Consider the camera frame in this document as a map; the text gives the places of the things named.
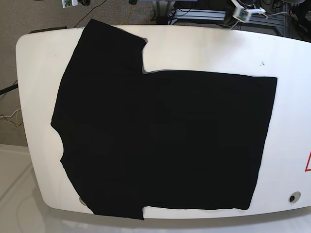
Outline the red triangle warning sticker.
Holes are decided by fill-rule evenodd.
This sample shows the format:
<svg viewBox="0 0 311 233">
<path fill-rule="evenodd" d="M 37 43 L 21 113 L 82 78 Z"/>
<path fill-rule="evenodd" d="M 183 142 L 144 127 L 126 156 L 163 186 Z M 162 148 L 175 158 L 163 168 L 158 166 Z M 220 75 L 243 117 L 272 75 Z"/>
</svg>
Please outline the red triangle warning sticker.
<svg viewBox="0 0 311 233">
<path fill-rule="evenodd" d="M 305 172 L 307 171 L 311 171 L 311 153 L 308 157 L 308 161 L 307 161 L 306 168 L 305 168 Z"/>
</svg>

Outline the round table grommet hole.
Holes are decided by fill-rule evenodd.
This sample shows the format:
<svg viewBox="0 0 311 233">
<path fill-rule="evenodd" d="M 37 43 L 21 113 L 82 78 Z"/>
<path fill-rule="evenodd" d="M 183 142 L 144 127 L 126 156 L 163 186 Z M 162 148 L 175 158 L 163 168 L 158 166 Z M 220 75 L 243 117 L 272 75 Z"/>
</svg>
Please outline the round table grommet hole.
<svg viewBox="0 0 311 233">
<path fill-rule="evenodd" d="M 290 195 L 289 197 L 289 203 L 296 203 L 301 197 L 301 193 L 300 192 L 294 192 Z"/>
</svg>

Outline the black T-shirt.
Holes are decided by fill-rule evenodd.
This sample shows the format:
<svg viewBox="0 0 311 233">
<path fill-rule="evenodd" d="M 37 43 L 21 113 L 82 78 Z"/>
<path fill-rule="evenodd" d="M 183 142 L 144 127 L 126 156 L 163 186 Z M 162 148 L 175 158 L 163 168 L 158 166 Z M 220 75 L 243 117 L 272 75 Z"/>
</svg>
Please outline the black T-shirt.
<svg viewBox="0 0 311 233">
<path fill-rule="evenodd" d="M 143 71 L 146 40 L 97 20 L 62 76 L 51 126 L 96 215 L 250 207 L 277 78 Z"/>
</svg>

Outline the aluminium frame rail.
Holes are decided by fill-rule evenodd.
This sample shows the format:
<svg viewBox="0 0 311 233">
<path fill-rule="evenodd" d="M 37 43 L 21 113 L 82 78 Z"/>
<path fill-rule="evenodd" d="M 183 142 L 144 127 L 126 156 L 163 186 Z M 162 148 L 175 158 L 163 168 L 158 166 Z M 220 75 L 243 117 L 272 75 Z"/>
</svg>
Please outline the aluminium frame rail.
<svg viewBox="0 0 311 233">
<path fill-rule="evenodd" d="M 213 10 L 188 10 L 177 9 L 173 14 L 172 21 L 183 20 L 186 22 L 197 22 L 199 24 L 218 24 L 223 27 L 233 26 L 237 21 L 236 19 L 230 19 L 229 22 L 225 22 L 225 11 L 213 11 Z M 284 15 L 269 16 L 268 18 L 263 15 L 254 14 L 246 22 L 247 26 L 262 26 L 276 28 L 280 30 L 286 30 L 289 27 L 288 19 Z"/>
</svg>

